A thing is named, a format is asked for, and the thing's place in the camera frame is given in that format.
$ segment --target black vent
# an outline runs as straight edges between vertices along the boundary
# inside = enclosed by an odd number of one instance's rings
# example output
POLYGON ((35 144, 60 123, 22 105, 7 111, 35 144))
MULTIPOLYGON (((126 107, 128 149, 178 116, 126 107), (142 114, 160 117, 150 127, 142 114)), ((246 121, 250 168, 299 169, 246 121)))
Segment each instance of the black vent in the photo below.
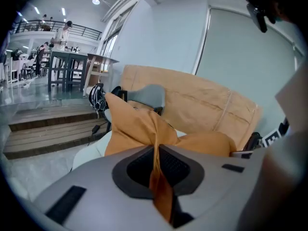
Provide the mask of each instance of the black vent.
POLYGON ((160 168, 171 187, 185 179, 190 173, 190 167, 165 150, 159 150, 160 168))
POLYGON ((153 170, 154 150, 141 155, 127 166, 128 176, 135 182, 149 187, 150 174, 153 170))

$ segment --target railing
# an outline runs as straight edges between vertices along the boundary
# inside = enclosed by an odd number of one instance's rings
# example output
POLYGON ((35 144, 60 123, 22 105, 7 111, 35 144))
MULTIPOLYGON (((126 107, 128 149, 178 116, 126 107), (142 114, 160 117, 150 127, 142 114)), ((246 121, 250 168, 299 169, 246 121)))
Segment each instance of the railing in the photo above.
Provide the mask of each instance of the railing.
MULTIPOLYGON (((28 31, 45 31, 45 32, 55 32, 58 28, 63 27, 65 22, 61 21, 21 21, 16 23, 14 30, 11 34, 23 33, 28 31)), ((73 24, 73 27, 69 29, 69 33, 72 35, 83 36, 89 39, 98 40, 102 32, 73 24)))

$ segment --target wooden step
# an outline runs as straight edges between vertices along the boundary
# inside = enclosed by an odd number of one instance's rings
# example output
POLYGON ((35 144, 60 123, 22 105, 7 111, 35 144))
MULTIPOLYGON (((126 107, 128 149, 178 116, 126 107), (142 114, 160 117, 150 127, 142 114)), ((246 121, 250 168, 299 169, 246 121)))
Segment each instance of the wooden step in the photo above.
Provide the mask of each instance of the wooden step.
POLYGON ((8 159, 64 150, 99 140, 106 132, 103 118, 11 132, 3 153, 8 159), (92 135, 95 125, 101 125, 92 135))
POLYGON ((18 111, 9 126, 15 132, 95 118, 97 114, 90 105, 55 106, 18 111))

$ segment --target floor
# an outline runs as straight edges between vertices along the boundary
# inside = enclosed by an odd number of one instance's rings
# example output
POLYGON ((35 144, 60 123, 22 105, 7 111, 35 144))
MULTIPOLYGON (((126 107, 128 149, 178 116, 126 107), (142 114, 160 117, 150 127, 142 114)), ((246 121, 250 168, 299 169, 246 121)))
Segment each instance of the floor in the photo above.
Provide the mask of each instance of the floor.
POLYGON ((47 83, 47 77, 37 77, 13 84, 4 83, 0 93, 0 106, 46 100, 83 98, 78 86, 73 86, 69 92, 62 92, 62 85, 53 86, 51 87, 51 92, 48 93, 47 83))
POLYGON ((20 181, 28 191, 30 200, 34 201, 44 189, 69 173, 76 153, 86 146, 10 160, 11 177, 20 181))
MULTIPOLYGON (((0 92, 0 152, 10 134, 7 125, 17 110, 33 109, 46 105, 74 105, 85 102, 78 86, 70 92, 62 92, 62 86, 51 87, 48 93, 47 77, 37 77, 23 82, 6 84, 0 92)), ((16 177, 27 189, 33 201, 46 187, 66 175, 72 168, 76 153, 87 145, 66 150, 7 160, 1 155, 1 167, 7 177, 16 177)))

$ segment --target brown paper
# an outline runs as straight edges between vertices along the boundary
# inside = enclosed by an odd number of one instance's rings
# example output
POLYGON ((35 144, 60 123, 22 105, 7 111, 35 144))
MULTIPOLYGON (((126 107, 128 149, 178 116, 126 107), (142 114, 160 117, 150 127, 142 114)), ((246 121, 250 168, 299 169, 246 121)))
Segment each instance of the brown paper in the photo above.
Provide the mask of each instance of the brown paper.
MULTIPOLYGON (((261 108, 248 98, 213 81, 158 67, 127 65, 122 74, 124 90, 157 84, 165 88, 162 117, 187 134, 219 131, 242 150, 261 116, 261 108)), ((134 107, 143 105, 134 102, 134 107)))

